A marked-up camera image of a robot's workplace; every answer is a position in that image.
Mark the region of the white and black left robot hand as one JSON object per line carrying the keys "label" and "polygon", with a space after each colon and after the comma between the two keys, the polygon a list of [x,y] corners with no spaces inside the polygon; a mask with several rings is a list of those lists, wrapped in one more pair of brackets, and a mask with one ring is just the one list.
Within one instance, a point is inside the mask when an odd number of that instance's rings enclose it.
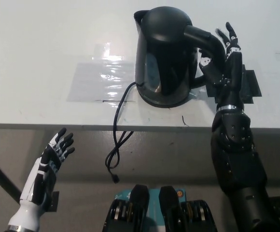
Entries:
{"label": "white and black left robot hand", "polygon": [[69,154],[75,151],[73,133],[62,128],[49,141],[28,175],[20,196],[20,207],[8,223],[9,232],[38,232],[41,216],[52,203],[56,175]]}

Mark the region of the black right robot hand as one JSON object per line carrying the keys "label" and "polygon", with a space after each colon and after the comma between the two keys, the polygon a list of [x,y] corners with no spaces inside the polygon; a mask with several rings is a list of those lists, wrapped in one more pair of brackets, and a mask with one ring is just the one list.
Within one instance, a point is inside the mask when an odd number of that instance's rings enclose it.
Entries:
{"label": "black right robot hand", "polygon": [[216,33],[224,43],[226,59],[223,60],[224,70],[219,71],[213,59],[203,49],[200,50],[201,58],[199,67],[206,80],[216,88],[217,106],[216,111],[244,110],[244,104],[240,97],[243,64],[241,47],[238,37],[229,22],[225,24],[229,35],[226,36],[220,29]]}

